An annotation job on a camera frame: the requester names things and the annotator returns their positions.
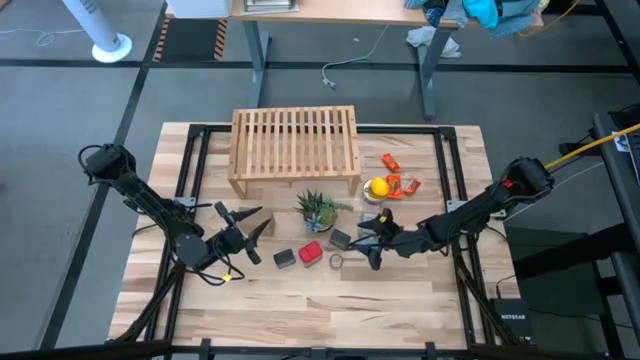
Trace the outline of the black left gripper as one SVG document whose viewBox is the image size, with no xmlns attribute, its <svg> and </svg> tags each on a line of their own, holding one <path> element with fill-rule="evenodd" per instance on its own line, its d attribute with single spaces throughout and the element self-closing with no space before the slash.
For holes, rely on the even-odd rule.
<svg viewBox="0 0 640 360">
<path fill-rule="evenodd" d="M 241 230 L 239 222 L 259 212 L 262 206 L 229 211 L 221 201 L 218 201 L 213 207 L 227 224 L 224 229 L 214 236 L 214 247 L 223 250 L 226 254 L 237 254 L 244 250 L 254 265 L 260 264 L 261 257 L 256 250 L 258 247 L 257 242 L 263 231 L 269 226 L 271 219 L 261 222 L 249 235 L 246 235 Z"/>
</svg>

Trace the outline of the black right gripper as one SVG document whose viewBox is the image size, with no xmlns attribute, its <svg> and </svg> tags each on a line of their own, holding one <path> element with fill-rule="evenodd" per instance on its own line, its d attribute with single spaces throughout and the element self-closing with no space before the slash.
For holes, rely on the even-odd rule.
<svg viewBox="0 0 640 360">
<path fill-rule="evenodd" d="M 383 208 L 380 217 L 359 222 L 358 227 L 374 233 L 382 233 L 380 235 L 380 248 L 370 247 L 368 250 L 367 258 L 372 270 L 379 271 L 381 268 L 381 250 L 395 249 L 400 256 L 407 255 L 406 248 L 400 247 L 399 243 L 394 240 L 403 231 L 403 227 L 394 221 L 393 214 L 389 208 Z"/>
</svg>

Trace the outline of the red spice tin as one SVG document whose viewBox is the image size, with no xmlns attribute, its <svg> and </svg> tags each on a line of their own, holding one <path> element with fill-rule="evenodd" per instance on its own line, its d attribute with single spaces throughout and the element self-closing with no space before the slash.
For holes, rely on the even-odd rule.
<svg viewBox="0 0 640 360">
<path fill-rule="evenodd" d="M 312 241 L 298 250 L 298 257 L 304 267 L 310 267 L 323 257 L 323 249 L 317 241 Z"/>
</svg>

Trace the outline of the wooden slatted shelf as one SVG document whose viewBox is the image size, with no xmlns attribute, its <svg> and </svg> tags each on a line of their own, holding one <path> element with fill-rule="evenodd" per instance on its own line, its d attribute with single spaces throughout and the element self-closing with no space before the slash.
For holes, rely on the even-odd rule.
<svg viewBox="0 0 640 360">
<path fill-rule="evenodd" d="M 238 198 L 257 181 L 343 180 L 354 196 L 361 179 L 352 105 L 234 111 L 228 181 Z"/>
</svg>

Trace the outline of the flat silver spice pouch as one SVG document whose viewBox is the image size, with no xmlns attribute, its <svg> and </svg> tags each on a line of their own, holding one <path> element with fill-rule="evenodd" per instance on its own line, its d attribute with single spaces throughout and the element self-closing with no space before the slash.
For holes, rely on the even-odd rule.
<svg viewBox="0 0 640 360">
<path fill-rule="evenodd" d="M 362 213 L 359 219 L 359 222 L 367 222 L 370 220 L 375 220 L 378 217 L 377 214 L 374 213 Z M 363 228 L 358 226 L 358 242 L 360 245 L 378 245 L 380 243 L 380 237 L 374 230 Z"/>
</svg>

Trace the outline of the small tin can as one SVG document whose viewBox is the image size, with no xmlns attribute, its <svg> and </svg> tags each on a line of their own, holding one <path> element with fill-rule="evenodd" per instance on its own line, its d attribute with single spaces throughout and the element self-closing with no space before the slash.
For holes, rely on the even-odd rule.
<svg viewBox="0 0 640 360">
<path fill-rule="evenodd" d="M 366 202 L 370 203 L 370 204 L 380 204 L 382 203 L 386 198 L 375 198 L 372 197 L 369 193 L 369 186 L 371 183 L 371 179 L 369 179 L 363 186 L 363 198 Z"/>
</svg>

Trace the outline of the succulent plant in black pot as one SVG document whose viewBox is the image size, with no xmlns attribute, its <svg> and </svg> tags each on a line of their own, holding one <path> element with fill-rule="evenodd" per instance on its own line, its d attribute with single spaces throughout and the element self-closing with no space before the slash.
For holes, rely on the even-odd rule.
<svg viewBox="0 0 640 360">
<path fill-rule="evenodd" d="M 323 193 L 306 190 L 297 195 L 298 206 L 295 210 L 303 216 L 308 232 L 321 233 L 329 230 L 337 221 L 339 211 L 353 210 L 353 206 L 334 201 Z"/>
</svg>

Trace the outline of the black Netgear router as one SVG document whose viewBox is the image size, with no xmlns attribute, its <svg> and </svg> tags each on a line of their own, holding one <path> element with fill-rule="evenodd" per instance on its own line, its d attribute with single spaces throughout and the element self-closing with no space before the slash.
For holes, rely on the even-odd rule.
<svg viewBox="0 0 640 360">
<path fill-rule="evenodd" d="M 532 342 L 532 327 L 529 310 L 525 302 L 515 298 L 495 298 L 491 300 L 496 312 L 505 325 L 522 341 Z"/>
</svg>

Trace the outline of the white cloth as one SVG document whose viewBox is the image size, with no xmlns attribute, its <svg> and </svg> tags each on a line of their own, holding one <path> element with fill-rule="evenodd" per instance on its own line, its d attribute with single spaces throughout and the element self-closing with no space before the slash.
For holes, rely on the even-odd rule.
<svg viewBox="0 0 640 360">
<path fill-rule="evenodd" d="M 417 29 L 409 30 L 406 37 L 406 42 L 418 48 L 420 46 L 429 47 L 436 35 L 436 29 L 432 26 L 423 26 Z M 461 57 L 459 44 L 449 37 L 444 45 L 444 48 L 440 55 L 441 58 L 457 59 Z"/>
</svg>

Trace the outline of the stack of papers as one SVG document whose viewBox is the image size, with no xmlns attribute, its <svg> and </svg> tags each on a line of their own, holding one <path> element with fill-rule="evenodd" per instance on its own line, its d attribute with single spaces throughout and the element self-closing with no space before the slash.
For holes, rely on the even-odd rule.
<svg viewBox="0 0 640 360">
<path fill-rule="evenodd" d="M 243 15 L 265 15 L 275 13 L 297 12 L 297 0 L 244 0 Z"/>
</svg>

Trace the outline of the white box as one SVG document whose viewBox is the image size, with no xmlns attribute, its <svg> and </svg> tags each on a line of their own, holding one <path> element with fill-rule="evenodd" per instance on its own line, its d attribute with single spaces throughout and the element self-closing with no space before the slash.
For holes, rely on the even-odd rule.
<svg viewBox="0 0 640 360">
<path fill-rule="evenodd" d="M 219 19 L 227 18 L 232 11 L 233 0 L 165 0 L 167 9 L 176 18 Z"/>
</svg>

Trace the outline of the wooden desk with grey legs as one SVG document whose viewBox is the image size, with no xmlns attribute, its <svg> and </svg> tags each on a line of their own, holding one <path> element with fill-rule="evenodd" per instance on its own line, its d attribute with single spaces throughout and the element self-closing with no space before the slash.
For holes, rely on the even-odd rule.
<svg viewBox="0 0 640 360">
<path fill-rule="evenodd" d="M 251 59 L 252 85 L 249 105 L 260 105 L 263 79 L 267 68 L 267 52 L 271 41 L 267 31 L 258 28 L 259 22 L 347 23 L 365 25 L 422 26 L 426 18 L 421 9 L 408 9 L 402 0 L 294 0 L 298 9 L 290 12 L 249 13 L 245 0 L 223 0 L 224 14 L 211 11 L 188 14 L 177 8 L 171 0 L 165 0 L 169 18 L 184 20 L 236 20 L 242 23 Z M 451 33 L 459 26 L 454 20 L 443 19 L 435 28 L 430 45 L 416 50 L 424 115 L 427 120 L 436 118 L 436 98 L 433 74 L 441 53 Z"/>
</svg>

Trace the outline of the white tower fan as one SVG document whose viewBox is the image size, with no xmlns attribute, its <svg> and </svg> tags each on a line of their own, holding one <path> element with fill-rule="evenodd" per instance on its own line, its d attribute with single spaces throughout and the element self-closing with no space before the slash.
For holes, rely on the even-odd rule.
<svg viewBox="0 0 640 360">
<path fill-rule="evenodd" d="M 132 40 L 114 29 L 97 0 L 62 0 L 62 2 L 93 41 L 91 53 L 95 60 L 107 64 L 116 63 L 131 53 Z"/>
</svg>

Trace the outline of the black side bench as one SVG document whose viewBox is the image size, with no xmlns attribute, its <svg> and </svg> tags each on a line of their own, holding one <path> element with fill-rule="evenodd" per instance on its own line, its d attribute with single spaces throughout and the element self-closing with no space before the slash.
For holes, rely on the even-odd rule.
<svg viewBox="0 0 640 360">
<path fill-rule="evenodd" d="M 595 114 L 593 127 L 596 139 L 613 136 L 599 146 L 613 187 L 615 199 L 629 233 L 630 249 L 611 255 L 614 270 L 622 290 L 625 306 L 640 346 L 640 184 L 629 152 L 621 152 L 615 139 L 618 127 L 608 113 Z"/>
</svg>

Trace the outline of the black aluminium table frame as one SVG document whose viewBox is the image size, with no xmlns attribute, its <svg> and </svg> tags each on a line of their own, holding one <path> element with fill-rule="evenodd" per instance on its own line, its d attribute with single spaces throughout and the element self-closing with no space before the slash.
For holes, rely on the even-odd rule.
<svg viewBox="0 0 640 360">
<path fill-rule="evenodd" d="M 179 169 L 188 138 L 189 124 L 166 123 L 151 169 L 149 184 L 162 196 L 174 196 Z M 428 126 L 358 126 L 363 179 L 384 176 L 380 160 L 391 153 L 409 178 L 422 181 L 417 193 L 387 203 L 395 220 L 407 227 L 445 210 L 435 137 L 425 134 Z M 482 192 L 491 183 L 491 173 L 480 128 L 454 127 L 469 197 Z M 354 212 L 339 215 L 336 227 L 358 235 L 355 228 L 361 212 L 377 212 L 357 196 L 350 197 L 346 182 L 288 183 L 256 182 L 247 188 L 247 197 L 239 199 L 227 180 L 229 131 L 210 135 L 204 158 L 199 203 L 222 201 L 229 209 L 264 206 L 272 209 L 273 236 L 258 241 L 261 264 L 254 266 L 244 251 L 232 256 L 232 262 L 246 279 L 220 287 L 206 284 L 186 274 L 176 295 L 177 314 L 170 330 L 167 299 L 159 310 L 153 338 L 173 335 L 176 345 L 199 345 L 210 339 L 213 346 L 241 347 L 325 347 L 357 349 L 420 349 L 433 342 L 438 350 L 462 350 L 467 336 L 461 315 L 461 300 L 454 276 L 454 265 L 440 253 L 414 255 L 410 259 L 395 252 L 383 254 L 380 271 L 369 268 L 366 257 L 357 252 L 342 254 L 344 264 L 332 269 L 329 234 L 305 231 L 302 216 L 295 212 L 296 194 L 317 188 L 336 201 L 351 203 Z M 259 223 L 261 215 L 256 214 Z M 125 332 L 151 298 L 156 285 L 163 251 L 163 236 L 158 229 L 139 233 L 133 239 L 118 296 L 109 338 Z M 278 269 L 273 254 L 309 242 L 324 247 L 321 260 L 305 267 L 296 264 Z"/>
</svg>

